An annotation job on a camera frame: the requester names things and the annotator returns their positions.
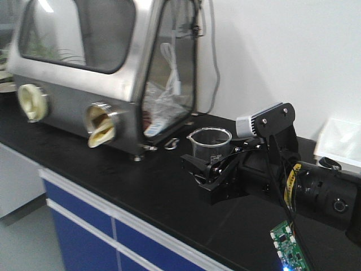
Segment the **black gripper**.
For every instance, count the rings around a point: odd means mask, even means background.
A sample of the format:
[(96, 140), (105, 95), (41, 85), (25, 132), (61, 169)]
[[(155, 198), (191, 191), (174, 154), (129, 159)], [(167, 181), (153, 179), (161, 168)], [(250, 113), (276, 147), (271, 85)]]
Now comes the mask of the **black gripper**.
[(205, 161), (185, 154), (186, 169), (199, 185), (211, 185), (208, 201), (216, 203), (254, 195), (279, 205), (287, 205), (293, 192), (287, 179), (299, 162), (294, 126), (268, 137), (237, 138), (230, 141), (230, 155)]

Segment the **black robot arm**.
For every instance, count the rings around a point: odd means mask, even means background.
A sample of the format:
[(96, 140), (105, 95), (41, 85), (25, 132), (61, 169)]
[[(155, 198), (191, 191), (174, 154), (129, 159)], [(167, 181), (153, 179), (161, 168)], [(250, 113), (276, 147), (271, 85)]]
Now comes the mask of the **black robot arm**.
[(232, 139), (219, 128), (200, 128), (188, 139), (192, 155), (183, 167), (193, 175), (209, 204), (252, 195), (281, 205), (289, 221), (297, 215), (345, 232), (360, 243), (360, 175), (322, 158), (301, 160), (292, 125), (276, 133)]

